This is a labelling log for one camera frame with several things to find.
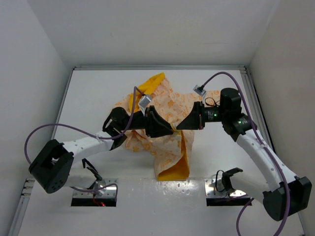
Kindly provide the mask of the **orange patterned yellow-lined jacket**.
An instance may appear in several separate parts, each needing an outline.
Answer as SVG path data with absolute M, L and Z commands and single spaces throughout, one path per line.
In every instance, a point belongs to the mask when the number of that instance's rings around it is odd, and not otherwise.
M 174 92 L 164 73 L 154 75 L 138 87 L 150 95 L 157 113 L 175 127 L 191 112 L 195 101 L 202 98 L 195 92 Z M 189 177 L 189 162 L 194 131 L 177 131 L 173 135 L 149 138 L 143 129 L 127 131 L 123 147 L 129 151 L 147 151 L 154 156 L 158 181 L 185 180 Z

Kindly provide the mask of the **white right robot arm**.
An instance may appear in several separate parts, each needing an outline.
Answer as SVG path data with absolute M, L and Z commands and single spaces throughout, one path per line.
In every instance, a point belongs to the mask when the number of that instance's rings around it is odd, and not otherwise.
M 275 221 L 284 218 L 285 209 L 292 215 L 308 206 L 312 183 L 291 171 L 263 140 L 256 125 L 242 112 L 241 96 L 234 88 L 224 88 L 218 107 L 205 107 L 195 102 L 189 115 L 179 123 L 178 130 L 202 130 L 207 122 L 221 122 L 224 131 L 258 167 L 265 180 L 247 177 L 240 168 L 225 171 L 219 190 L 241 190 L 261 202 Z

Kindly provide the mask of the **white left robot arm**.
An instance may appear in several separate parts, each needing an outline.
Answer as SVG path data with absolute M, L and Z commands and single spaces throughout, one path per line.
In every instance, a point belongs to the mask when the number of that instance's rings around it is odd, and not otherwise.
M 100 184 L 102 177 L 87 159 L 121 146 L 127 139 L 124 132 L 128 130 L 144 130 L 150 138 L 174 133 L 154 106 L 130 115 L 124 108 L 116 107 L 105 120 L 102 130 L 96 134 L 63 143 L 56 139 L 48 141 L 31 163 L 29 172 L 48 194 L 64 186 L 82 192 L 99 191 L 104 187 Z

